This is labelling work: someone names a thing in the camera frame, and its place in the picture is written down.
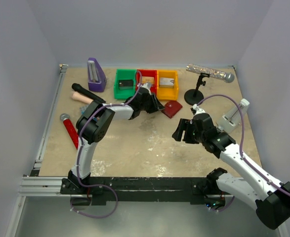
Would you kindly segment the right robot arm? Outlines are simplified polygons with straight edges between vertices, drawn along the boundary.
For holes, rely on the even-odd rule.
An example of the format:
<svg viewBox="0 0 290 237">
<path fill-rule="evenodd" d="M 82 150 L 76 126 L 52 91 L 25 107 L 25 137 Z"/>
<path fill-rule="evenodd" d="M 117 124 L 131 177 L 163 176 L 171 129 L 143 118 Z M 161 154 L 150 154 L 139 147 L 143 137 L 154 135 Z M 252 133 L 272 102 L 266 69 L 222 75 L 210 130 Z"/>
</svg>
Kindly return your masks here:
<svg viewBox="0 0 290 237">
<path fill-rule="evenodd" d="M 290 182 L 284 183 L 258 166 L 229 134 L 217 130 L 209 114 L 180 119 L 172 137 L 175 141 L 202 144 L 241 176 L 236 178 L 222 171 L 208 179 L 211 193 L 232 194 L 254 209 L 259 220 L 272 230 L 290 218 Z"/>
</svg>

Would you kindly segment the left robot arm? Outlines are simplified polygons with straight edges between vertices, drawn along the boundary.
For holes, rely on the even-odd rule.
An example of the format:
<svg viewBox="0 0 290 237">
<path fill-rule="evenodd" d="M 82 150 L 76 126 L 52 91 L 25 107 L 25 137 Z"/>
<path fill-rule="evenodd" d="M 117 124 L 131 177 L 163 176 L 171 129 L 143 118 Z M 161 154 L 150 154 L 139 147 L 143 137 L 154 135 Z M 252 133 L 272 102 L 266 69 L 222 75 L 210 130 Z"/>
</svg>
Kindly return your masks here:
<svg viewBox="0 0 290 237">
<path fill-rule="evenodd" d="M 119 104 L 90 103 L 83 115 L 78 119 L 78 149 L 75 164 L 62 179 L 60 193 L 81 195 L 89 188 L 95 187 L 89 183 L 91 162 L 98 143 L 105 137 L 111 122 L 116 120 L 132 120 L 142 111 L 152 114 L 162 111 L 164 106 L 150 89 L 142 86 L 133 96 Z"/>
</svg>

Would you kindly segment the red leather card holder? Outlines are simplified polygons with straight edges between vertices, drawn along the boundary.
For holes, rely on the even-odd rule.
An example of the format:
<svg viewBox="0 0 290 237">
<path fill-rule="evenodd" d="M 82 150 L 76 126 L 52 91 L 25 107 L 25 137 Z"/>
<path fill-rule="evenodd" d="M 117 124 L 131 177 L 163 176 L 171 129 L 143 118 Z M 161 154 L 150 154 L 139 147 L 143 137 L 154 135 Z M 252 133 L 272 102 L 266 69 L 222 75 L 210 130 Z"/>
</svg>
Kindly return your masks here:
<svg viewBox="0 0 290 237">
<path fill-rule="evenodd" d="M 183 106 L 177 102 L 177 101 L 168 101 L 164 109 L 162 110 L 162 113 L 166 115 L 169 119 L 173 118 L 181 109 Z"/>
</svg>

